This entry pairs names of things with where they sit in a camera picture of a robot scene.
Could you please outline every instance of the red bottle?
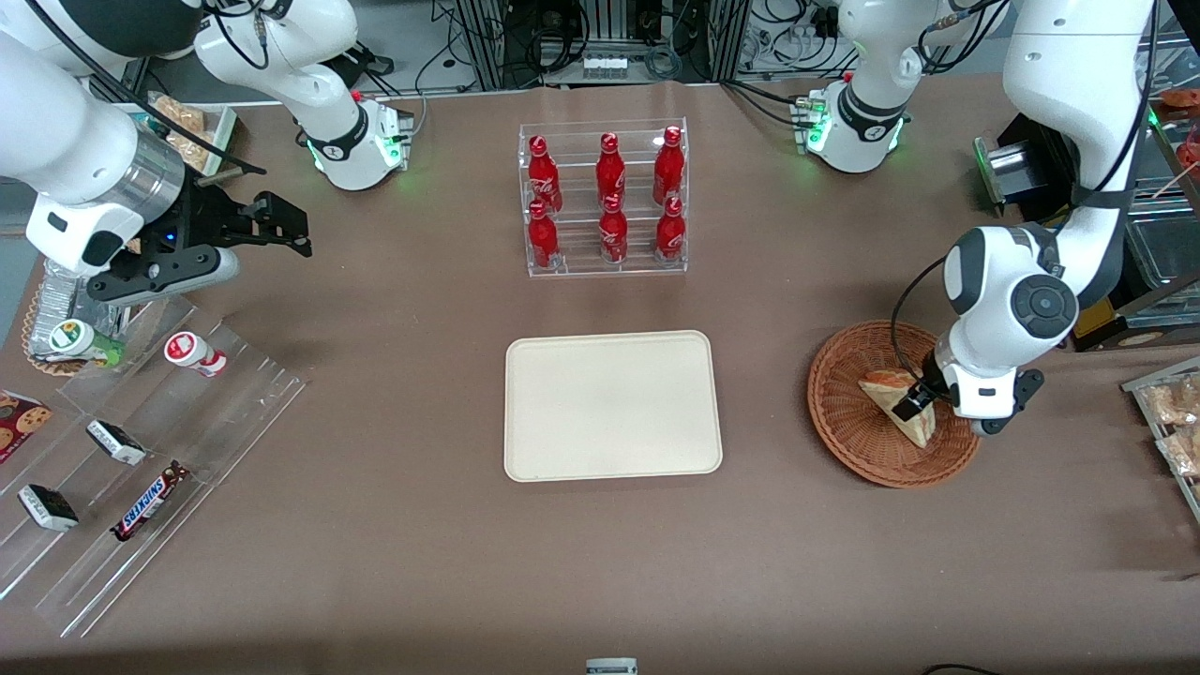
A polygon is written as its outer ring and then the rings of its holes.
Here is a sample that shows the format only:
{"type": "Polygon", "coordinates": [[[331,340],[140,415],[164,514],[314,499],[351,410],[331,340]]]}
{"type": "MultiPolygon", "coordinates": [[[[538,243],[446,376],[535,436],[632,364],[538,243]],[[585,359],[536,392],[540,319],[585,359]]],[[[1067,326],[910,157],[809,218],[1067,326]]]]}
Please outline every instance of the red bottle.
{"type": "Polygon", "coordinates": [[[563,253],[558,251],[558,228],[548,210],[541,201],[529,204],[529,245],[533,246],[533,262],[541,269],[556,269],[563,263],[563,253]]]}
{"type": "Polygon", "coordinates": [[[625,160],[617,151],[617,135],[607,132],[600,137],[600,161],[596,162],[596,189],[600,203],[608,195],[625,196],[625,160]]]}
{"type": "Polygon", "coordinates": [[[667,197],[662,217],[659,219],[659,232],[655,237],[654,259],[662,265],[679,264],[683,257],[684,233],[688,226],[683,222],[683,202],[679,197],[667,197]]]}
{"type": "Polygon", "coordinates": [[[683,139],[683,130],[678,126],[668,126],[662,132],[662,148],[654,160],[654,202],[665,203],[672,195],[679,195],[679,186],[683,184],[683,148],[679,141],[683,139]]]}
{"type": "Polygon", "coordinates": [[[607,263],[623,263],[629,252],[629,221],[620,213],[623,199],[613,192],[604,198],[600,216],[600,257],[607,263]]]}
{"type": "Polygon", "coordinates": [[[541,199],[556,213],[563,210],[563,189],[558,184],[558,165],[546,151],[546,139],[534,136],[529,139],[529,185],[534,198],[541,199]]]}

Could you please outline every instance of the acrylic display stand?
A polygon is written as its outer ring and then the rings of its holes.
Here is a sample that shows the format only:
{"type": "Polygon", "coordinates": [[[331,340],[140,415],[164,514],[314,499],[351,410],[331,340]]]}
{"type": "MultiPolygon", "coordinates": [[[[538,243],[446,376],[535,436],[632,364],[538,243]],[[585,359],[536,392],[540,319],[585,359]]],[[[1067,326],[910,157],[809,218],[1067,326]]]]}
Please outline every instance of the acrylic display stand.
{"type": "MultiPolygon", "coordinates": [[[[517,165],[521,181],[521,211],[524,222],[526,265],[529,276],[607,276],[617,274],[680,274],[688,270],[688,243],[682,259],[664,267],[654,259],[654,239],[662,207],[654,202],[654,159],[662,147],[662,130],[676,125],[683,130],[684,157],[688,157],[686,119],[631,120],[606,123],[523,124],[517,144],[517,165]],[[625,161],[625,208],[629,220],[629,255],[620,264],[600,257],[600,199],[596,192],[596,161],[600,159],[600,136],[611,131],[620,143],[625,161]],[[553,214],[558,226],[558,246],[563,263],[556,269],[542,269],[534,263],[529,245],[529,138],[542,136],[550,156],[558,165],[563,190],[563,210],[553,214]]],[[[688,219],[688,172],[684,165],[679,196],[684,219],[688,219]]]]}
{"type": "Polygon", "coordinates": [[[118,339],[126,342],[121,364],[89,365],[72,377],[44,401],[55,416],[0,465],[0,597],[36,602],[62,637],[96,625],[304,388],[182,298],[146,305],[118,339]],[[226,370],[206,378],[168,363],[162,348],[178,330],[223,351],[226,370]],[[122,428],[149,454],[137,466],[112,459],[84,430],[96,418],[122,428]],[[191,476],[119,542],[109,528],[172,460],[191,476]],[[30,483],[62,492],[79,525],[54,532],[35,524],[17,498],[30,483]]]}

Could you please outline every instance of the small bottle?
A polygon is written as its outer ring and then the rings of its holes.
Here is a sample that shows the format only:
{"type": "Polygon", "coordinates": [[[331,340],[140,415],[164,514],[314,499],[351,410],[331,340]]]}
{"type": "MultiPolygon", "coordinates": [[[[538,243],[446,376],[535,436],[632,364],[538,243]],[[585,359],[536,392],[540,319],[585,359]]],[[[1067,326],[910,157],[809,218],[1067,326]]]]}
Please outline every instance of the small bottle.
{"type": "Polygon", "coordinates": [[[98,333],[90,324],[68,318],[50,330],[50,348],[100,368],[115,368],[125,356],[125,342],[98,333]]]}
{"type": "Polygon", "coordinates": [[[533,196],[545,202],[554,213],[563,210],[563,189],[558,184],[558,165],[546,151],[546,139],[534,136],[529,139],[529,185],[533,196]]]}
{"type": "Polygon", "coordinates": [[[605,197],[625,196],[625,160],[617,151],[617,135],[606,132],[600,137],[600,161],[596,162],[596,190],[600,203],[605,197]]]}
{"type": "Polygon", "coordinates": [[[664,210],[654,239],[654,259],[662,267],[674,267],[683,258],[684,233],[688,232],[688,226],[683,222],[683,201],[679,197],[667,197],[664,210]]]}
{"type": "Polygon", "coordinates": [[[662,132],[662,148],[654,160],[654,203],[665,204],[666,198],[679,195],[683,184],[683,148],[679,142],[683,139],[683,130],[678,126],[668,126],[662,132]]]}
{"type": "Polygon", "coordinates": [[[551,220],[545,202],[529,204],[529,245],[533,246],[533,262],[541,269],[558,269],[563,264],[563,253],[558,250],[558,228],[551,220]]]}
{"type": "Polygon", "coordinates": [[[224,352],[204,341],[191,330],[180,330],[167,339],[162,354],[170,363],[190,368],[204,377],[216,377],[229,365],[224,352]]]}
{"type": "Polygon", "coordinates": [[[624,201],[613,192],[604,198],[604,214],[600,216],[600,257],[606,263],[623,263],[629,252],[629,221],[620,213],[624,201]]]}

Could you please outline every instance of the wicker basket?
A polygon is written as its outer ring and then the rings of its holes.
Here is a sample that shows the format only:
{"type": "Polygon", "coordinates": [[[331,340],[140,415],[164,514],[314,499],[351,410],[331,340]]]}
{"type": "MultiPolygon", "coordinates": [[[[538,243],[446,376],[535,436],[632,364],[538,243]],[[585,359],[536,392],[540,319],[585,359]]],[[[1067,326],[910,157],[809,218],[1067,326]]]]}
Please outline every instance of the wicker basket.
{"type": "MultiPolygon", "coordinates": [[[[900,348],[920,363],[934,335],[896,324],[900,348]]],[[[858,387],[863,374],[900,368],[887,321],[851,325],[830,338],[809,369],[809,412],[829,452],[863,478],[889,488],[929,488],[962,471],[979,447],[971,424],[944,402],[935,402],[937,429],[918,448],[858,387]]]]}

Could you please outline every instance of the yogurt bottle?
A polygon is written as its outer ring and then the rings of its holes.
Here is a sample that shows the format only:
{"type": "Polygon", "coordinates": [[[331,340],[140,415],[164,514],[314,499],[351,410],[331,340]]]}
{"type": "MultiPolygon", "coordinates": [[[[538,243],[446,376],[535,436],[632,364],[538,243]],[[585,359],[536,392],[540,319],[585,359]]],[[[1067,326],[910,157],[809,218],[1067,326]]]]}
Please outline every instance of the yogurt bottle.
{"type": "Polygon", "coordinates": [[[204,377],[216,377],[229,365],[224,352],[214,348],[212,345],[191,330],[180,330],[168,338],[162,354],[170,363],[190,368],[204,377]]]}
{"type": "Polygon", "coordinates": [[[68,318],[50,330],[50,347],[68,357],[96,362],[101,368],[113,368],[121,363],[125,344],[97,333],[91,325],[68,318]]]}

